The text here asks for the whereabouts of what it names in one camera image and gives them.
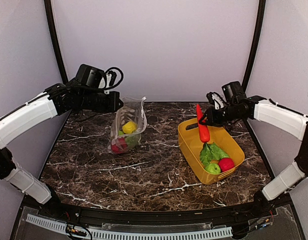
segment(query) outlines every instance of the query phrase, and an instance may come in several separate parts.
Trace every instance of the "brown marble surface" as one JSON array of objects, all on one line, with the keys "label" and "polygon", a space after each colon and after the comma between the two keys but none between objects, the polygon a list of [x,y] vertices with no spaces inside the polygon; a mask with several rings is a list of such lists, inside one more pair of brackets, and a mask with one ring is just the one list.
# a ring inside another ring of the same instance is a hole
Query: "brown marble surface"
[{"label": "brown marble surface", "polygon": [[251,202],[270,182],[243,122],[229,132],[245,153],[231,176],[201,184],[178,147],[179,123],[195,118],[194,103],[146,103],[140,145],[113,155],[107,144],[114,113],[71,114],[41,180],[63,203],[129,211],[182,211]]}]

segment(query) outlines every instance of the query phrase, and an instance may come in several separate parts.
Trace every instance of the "plastic bag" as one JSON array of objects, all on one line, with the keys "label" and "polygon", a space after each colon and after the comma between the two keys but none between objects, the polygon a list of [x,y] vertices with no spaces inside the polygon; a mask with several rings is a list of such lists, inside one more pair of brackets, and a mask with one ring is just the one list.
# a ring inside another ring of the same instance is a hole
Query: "plastic bag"
[{"label": "plastic bag", "polygon": [[144,101],[123,97],[124,106],[116,112],[115,120],[110,127],[108,149],[113,154],[123,154],[134,148],[141,140],[141,133],[147,127],[144,113]]}]

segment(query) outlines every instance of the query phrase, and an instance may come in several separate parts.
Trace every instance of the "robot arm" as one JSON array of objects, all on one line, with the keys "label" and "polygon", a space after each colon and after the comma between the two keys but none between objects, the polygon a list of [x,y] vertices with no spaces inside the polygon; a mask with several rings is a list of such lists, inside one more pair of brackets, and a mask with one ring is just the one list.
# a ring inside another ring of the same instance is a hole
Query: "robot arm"
[{"label": "robot arm", "polygon": [[[115,83],[119,71],[121,79]],[[41,204],[51,199],[49,188],[12,157],[7,145],[22,133],[39,123],[60,116],[69,110],[92,110],[99,113],[116,112],[123,106],[120,93],[109,91],[123,80],[123,73],[116,67],[107,71],[82,64],[75,78],[66,85],[55,84],[0,118],[0,179],[33,197]]]},{"label": "robot arm", "polygon": [[238,81],[224,85],[222,90],[226,101],[216,92],[207,94],[213,106],[206,110],[199,120],[200,124],[220,127],[250,118],[269,123],[302,141],[295,161],[262,189],[262,197],[266,201],[274,200],[308,177],[308,115],[261,96],[247,97]]}]

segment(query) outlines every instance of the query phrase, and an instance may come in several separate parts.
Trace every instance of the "yellow fruit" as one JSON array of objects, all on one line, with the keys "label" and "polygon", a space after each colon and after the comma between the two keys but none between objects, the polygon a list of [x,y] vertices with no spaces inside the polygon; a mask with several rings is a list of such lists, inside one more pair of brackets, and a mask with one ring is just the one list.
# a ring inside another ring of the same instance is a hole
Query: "yellow fruit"
[{"label": "yellow fruit", "polygon": [[132,134],[136,131],[136,129],[138,129],[138,125],[133,121],[129,121],[122,127],[125,134]]}]

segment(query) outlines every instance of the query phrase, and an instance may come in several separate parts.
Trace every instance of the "red pepper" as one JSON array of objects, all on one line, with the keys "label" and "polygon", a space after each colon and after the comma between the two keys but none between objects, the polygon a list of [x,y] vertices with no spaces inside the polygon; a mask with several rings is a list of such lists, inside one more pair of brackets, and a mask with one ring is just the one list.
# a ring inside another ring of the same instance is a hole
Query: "red pepper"
[{"label": "red pepper", "polygon": [[199,139],[201,140],[202,143],[207,143],[210,140],[210,131],[208,129],[208,126],[199,123],[200,119],[203,117],[203,112],[201,110],[200,105],[198,104],[196,105],[196,114],[198,121]]}]

